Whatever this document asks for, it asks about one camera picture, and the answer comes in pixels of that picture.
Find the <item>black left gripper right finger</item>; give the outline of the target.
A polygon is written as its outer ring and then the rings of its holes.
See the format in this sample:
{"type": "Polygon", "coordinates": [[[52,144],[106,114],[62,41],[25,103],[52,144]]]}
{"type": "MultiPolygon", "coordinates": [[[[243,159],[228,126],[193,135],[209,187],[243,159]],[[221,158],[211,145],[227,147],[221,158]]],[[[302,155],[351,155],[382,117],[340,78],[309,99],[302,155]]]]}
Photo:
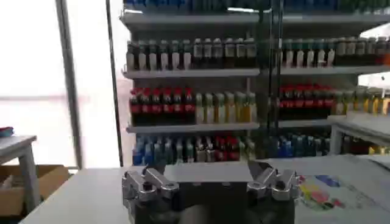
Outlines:
{"type": "Polygon", "coordinates": [[[258,202],[265,198],[274,201],[290,201],[298,199],[300,189],[295,170],[279,171],[268,163],[258,161],[247,162],[252,181],[247,183],[249,202],[258,202]]]}

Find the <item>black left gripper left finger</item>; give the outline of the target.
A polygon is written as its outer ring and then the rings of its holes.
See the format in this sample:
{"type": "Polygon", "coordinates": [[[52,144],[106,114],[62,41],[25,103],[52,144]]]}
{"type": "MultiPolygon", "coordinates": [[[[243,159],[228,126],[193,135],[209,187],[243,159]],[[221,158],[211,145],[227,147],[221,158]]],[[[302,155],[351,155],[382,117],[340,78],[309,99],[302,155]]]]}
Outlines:
{"type": "Polygon", "coordinates": [[[131,202],[149,203],[158,197],[171,200],[179,189],[178,183],[168,180],[155,168],[145,168],[143,173],[127,170],[122,176],[122,203],[129,208],[131,202]]]}

